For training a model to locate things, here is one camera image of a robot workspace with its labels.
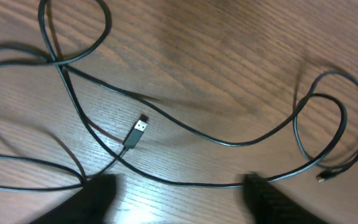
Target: wooden table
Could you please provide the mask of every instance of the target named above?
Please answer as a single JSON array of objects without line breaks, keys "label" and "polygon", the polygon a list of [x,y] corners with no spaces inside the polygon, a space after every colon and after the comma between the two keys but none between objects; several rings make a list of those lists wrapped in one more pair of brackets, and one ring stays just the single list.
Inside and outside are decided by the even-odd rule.
[{"label": "wooden table", "polygon": [[[45,48],[37,23],[38,3],[0,0],[0,42]],[[341,67],[358,78],[358,0],[111,0],[107,4],[112,32],[73,66],[155,98],[172,116],[217,138],[246,141],[266,133],[291,113],[296,86],[299,99],[330,67]],[[103,31],[103,13],[90,0],[53,1],[52,16],[66,55],[87,48]],[[0,53],[0,59],[18,56],[25,57]],[[115,151],[141,114],[150,118],[140,143],[125,158],[156,176],[226,183],[250,171],[275,175],[306,162],[290,125],[254,146],[224,147],[135,101],[76,77],[73,82],[88,116],[109,133],[102,135],[103,140]],[[344,137],[329,159],[351,154],[358,147],[358,91],[338,77],[322,81],[318,91],[338,97],[349,113]],[[311,154],[327,145],[338,122],[334,104],[308,103],[299,126]],[[111,160],[80,123],[54,67],[1,68],[0,153],[75,168],[61,145],[71,149],[87,174]],[[315,179],[320,171],[313,168],[276,186],[333,223],[358,223],[358,163],[325,183]],[[252,223],[238,204],[239,190],[171,187],[120,164],[110,172],[122,180],[110,223]],[[75,181],[44,167],[0,161],[0,184],[51,187]],[[28,220],[74,192],[0,191],[0,223]]]}]

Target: black cable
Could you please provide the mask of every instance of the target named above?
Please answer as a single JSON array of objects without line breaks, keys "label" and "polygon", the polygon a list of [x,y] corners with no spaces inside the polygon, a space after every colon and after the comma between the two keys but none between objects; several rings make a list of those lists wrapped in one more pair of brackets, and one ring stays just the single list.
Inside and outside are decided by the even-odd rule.
[{"label": "black cable", "polygon": [[8,186],[0,185],[0,190],[8,190],[13,192],[52,192],[57,190],[74,189],[74,188],[81,187],[84,184],[83,177],[77,171],[53,162],[43,161],[40,159],[27,158],[27,157],[8,156],[8,155],[0,155],[0,159],[9,159],[15,161],[22,161],[22,162],[33,162],[37,164],[54,167],[73,174],[80,181],[80,184],[76,184],[76,185],[71,185],[66,187],[48,187],[48,188],[8,187]]},{"label": "black cable", "polygon": [[[81,122],[83,123],[83,125],[85,126],[85,128],[88,130],[88,132],[90,133],[90,135],[92,135],[92,137],[95,139],[95,141],[107,152],[109,153],[114,160],[108,165],[106,166],[103,170],[101,170],[101,172],[99,172],[97,175],[101,175],[104,173],[104,171],[108,170],[112,165],[115,164],[116,161],[119,161],[120,163],[122,163],[124,166],[126,166],[128,169],[134,171],[135,173],[146,177],[148,179],[152,179],[155,180],[157,182],[161,182],[163,184],[169,184],[169,185],[174,185],[174,186],[182,186],[182,187],[213,187],[213,188],[232,188],[232,187],[241,187],[241,183],[233,183],[233,184],[209,184],[209,183],[193,183],[193,182],[176,182],[176,181],[171,181],[171,180],[165,180],[162,179],[160,177],[156,177],[154,175],[148,174],[142,170],[139,170],[138,168],[134,167],[132,164],[128,163],[126,160],[124,160],[122,158],[122,155],[126,152],[125,149],[123,149],[120,154],[116,154],[115,152],[113,152],[110,148],[107,147],[107,145],[105,145],[105,143],[103,143],[103,141],[98,137],[98,135],[93,131],[93,129],[91,128],[87,116],[85,114],[85,112],[83,111],[77,97],[75,94],[75,90],[73,88],[73,85],[71,84],[71,80],[70,80],[70,75],[68,72],[73,73],[81,78],[84,78],[85,80],[88,80],[90,82],[93,82],[103,88],[106,88],[112,92],[124,95],[126,97],[129,97],[133,100],[136,100],[150,108],[152,108],[153,110],[155,110],[156,112],[158,112],[159,114],[161,114],[162,116],[166,117],[167,119],[169,119],[170,121],[174,122],[175,124],[179,125],[180,127],[192,132],[193,134],[198,135],[199,137],[205,138],[209,141],[218,143],[218,144],[222,144],[224,146],[231,146],[231,147],[242,147],[242,146],[250,146],[253,144],[256,144],[258,142],[263,141],[264,139],[267,139],[268,137],[272,136],[273,134],[275,134],[276,132],[278,132],[279,130],[281,130],[284,126],[286,126],[289,122],[293,122],[293,129],[295,132],[295,138],[297,140],[298,146],[301,150],[301,152],[303,154],[306,154],[305,150],[303,149],[303,146],[301,144],[300,138],[299,138],[299,134],[298,134],[298,130],[297,130],[297,117],[300,113],[300,111],[303,109],[303,107],[307,104],[308,100],[311,97],[322,97],[328,100],[333,101],[335,104],[338,105],[340,111],[341,111],[341,122],[339,123],[339,127],[335,133],[335,135],[333,136],[333,139],[330,141],[330,143],[325,147],[324,150],[322,150],[315,158],[311,158],[310,156],[307,156],[307,159],[309,160],[306,164],[300,166],[299,168],[293,169],[289,172],[280,174],[280,175],[275,175],[273,177],[269,177],[267,178],[267,180],[269,182],[273,182],[276,180],[280,180],[280,179],[284,179],[287,177],[291,177],[293,175],[297,175],[300,172],[303,172],[307,169],[309,169],[310,167],[313,167],[315,165],[319,165],[319,163],[334,149],[334,147],[336,146],[336,144],[339,142],[340,138],[342,137],[342,134],[346,128],[346,124],[347,124],[347,113],[346,113],[346,109],[345,106],[336,98],[329,96],[329,95],[325,95],[322,93],[314,93],[315,88],[317,87],[318,82],[324,78],[327,75],[340,75],[346,79],[348,79],[349,81],[351,81],[352,83],[354,83],[357,87],[358,87],[358,81],[350,74],[348,74],[345,71],[342,70],[330,70],[327,72],[322,73],[320,76],[318,76],[316,78],[316,80],[313,82],[313,84],[311,85],[308,93],[298,102],[296,108],[294,109],[293,113],[287,118],[285,119],[283,122],[281,122],[277,127],[273,128],[271,131],[269,131],[268,133],[262,135],[261,137],[251,140],[251,141],[244,141],[244,142],[229,142],[229,141],[223,141],[221,139],[218,138],[214,138],[210,135],[207,135],[205,133],[202,133],[201,131],[196,130],[195,128],[192,128],[190,126],[188,126],[187,124],[182,123],[181,121],[175,119],[174,117],[170,116],[168,113],[164,112],[163,110],[161,110],[160,108],[158,108],[157,106],[155,106],[154,104],[148,102],[147,100],[144,100],[142,98],[139,98],[138,96],[136,96],[135,94],[133,94],[132,92],[129,92],[127,90],[123,90],[121,88],[117,88],[115,86],[112,86],[102,80],[99,80],[95,77],[92,77],[91,75],[86,74],[85,72],[82,72],[72,66],[69,65],[69,63],[77,61],[85,56],[87,56],[88,54],[90,54],[92,51],[94,51],[98,45],[100,45],[102,43],[102,41],[107,37],[107,35],[109,34],[110,30],[111,30],[111,15],[110,15],[110,11],[107,7],[107,5],[102,1],[102,0],[96,0],[96,2],[101,6],[103,12],[104,12],[104,18],[106,21],[106,25],[104,27],[104,31],[101,34],[101,36],[95,41],[95,43],[89,47],[88,49],[84,50],[82,53],[78,54],[77,56],[74,56],[72,58],[63,60],[61,58],[58,58],[55,54],[55,51],[49,41],[49,38],[47,36],[47,31],[46,31],[46,26],[45,26],[45,5],[47,3],[48,0],[41,0],[40,4],[39,4],[39,11],[38,11],[38,20],[39,20],[39,25],[40,25],[40,31],[42,34],[42,37],[44,39],[45,45],[48,49],[48,53],[33,47],[33,46],[28,46],[28,45],[24,45],[24,44],[3,44],[0,45],[0,50],[16,50],[19,52],[24,52],[27,54],[31,54],[33,56],[36,56],[38,59],[37,60],[5,60],[0,62],[0,67],[4,67],[4,66],[8,66],[8,65],[23,65],[23,66],[46,66],[46,65],[54,65],[56,66],[58,73],[63,81],[63,84],[65,86],[65,88],[67,89],[67,93],[73,103],[73,106],[76,109],[76,112],[78,114],[78,116],[81,119]],[[358,153],[355,155],[355,157],[353,158],[353,160],[351,160],[349,163],[343,165],[343,166],[336,166],[334,167],[337,170],[333,170],[332,168],[328,168],[326,167],[326,170],[323,171],[320,174],[320,177],[322,177],[324,180],[325,179],[329,179],[332,178],[338,174],[340,174],[341,172],[344,172],[346,170],[348,170],[355,162],[358,161]],[[62,187],[62,188],[66,188],[66,189],[72,189],[75,187],[81,187],[81,185],[72,185],[72,186],[66,186],[66,187]],[[3,189],[10,189],[10,190],[17,190],[17,191],[21,191],[21,189],[18,188],[9,188],[9,187],[0,187]]]}]

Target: black object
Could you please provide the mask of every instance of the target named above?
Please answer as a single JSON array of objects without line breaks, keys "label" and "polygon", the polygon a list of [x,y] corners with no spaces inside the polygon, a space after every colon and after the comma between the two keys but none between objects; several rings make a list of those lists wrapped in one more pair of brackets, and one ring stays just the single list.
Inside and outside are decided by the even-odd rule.
[{"label": "black object", "polygon": [[328,224],[308,212],[257,174],[244,178],[243,200],[256,224]]},{"label": "black object", "polygon": [[128,135],[122,143],[126,149],[135,148],[136,144],[142,137],[145,128],[147,127],[147,117],[142,115],[139,120],[133,125]]},{"label": "black object", "polygon": [[102,175],[85,183],[74,196],[29,224],[102,224],[116,194],[116,176]]}]

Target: cable plug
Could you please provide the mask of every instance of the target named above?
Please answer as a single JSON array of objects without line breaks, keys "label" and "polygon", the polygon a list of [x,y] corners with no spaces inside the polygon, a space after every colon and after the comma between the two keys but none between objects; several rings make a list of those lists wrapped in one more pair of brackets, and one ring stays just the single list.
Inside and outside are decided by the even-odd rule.
[{"label": "cable plug", "polygon": [[319,175],[316,176],[317,181],[324,182],[326,180],[332,179],[337,176],[337,173],[331,172],[329,170],[322,171]]},{"label": "cable plug", "polygon": [[135,148],[136,144],[142,137],[146,127],[147,117],[142,115],[140,116],[139,120],[133,125],[133,127],[125,137],[124,142],[122,143],[127,150]]}]

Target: wooden surface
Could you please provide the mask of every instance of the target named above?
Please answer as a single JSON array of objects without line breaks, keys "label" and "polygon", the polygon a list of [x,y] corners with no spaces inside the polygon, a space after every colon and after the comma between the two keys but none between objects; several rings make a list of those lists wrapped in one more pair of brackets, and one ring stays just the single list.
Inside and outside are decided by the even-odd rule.
[{"label": "wooden surface", "polygon": [[[36,0],[0,0],[0,42],[45,48]],[[91,55],[73,64],[118,87],[157,99],[157,104],[192,127],[228,141],[251,140],[283,121],[328,66],[358,78],[358,0],[111,0],[113,28]],[[65,54],[93,43],[103,31],[103,13],[90,0],[53,1],[57,37]],[[1,53],[0,59],[24,57]],[[226,183],[239,174],[275,175],[305,162],[291,126],[250,147],[213,144],[169,122],[135,101],[74,77],[88,116],[114,137],[115,151],[140,114],[150,118],[138,146],[125,158],[170,180]],[[346,133],[329,158],[358,146],[358,91],[330,77],[318,91],[347,106]],[[327,145],[339,111],[311,100],[300,115],[305,147],[316,155]],[[60,146],[81,161],[87,174],[111,158],[80,124],[54,67],[0,69],[0,153],[25,155],[76,167]],[[313,168],[277,183],[307,209],[333,223],[358,223],[358,163],[319,184]],[[110,223],[252,223],[238,190],[178,188],[158,184],[122,165],[122,190]],[[0,161],[0,184],[60,186],[75,179],[44,167]],[[0,223],[20,223],[75,191],[44,194],[0,192]]]}]

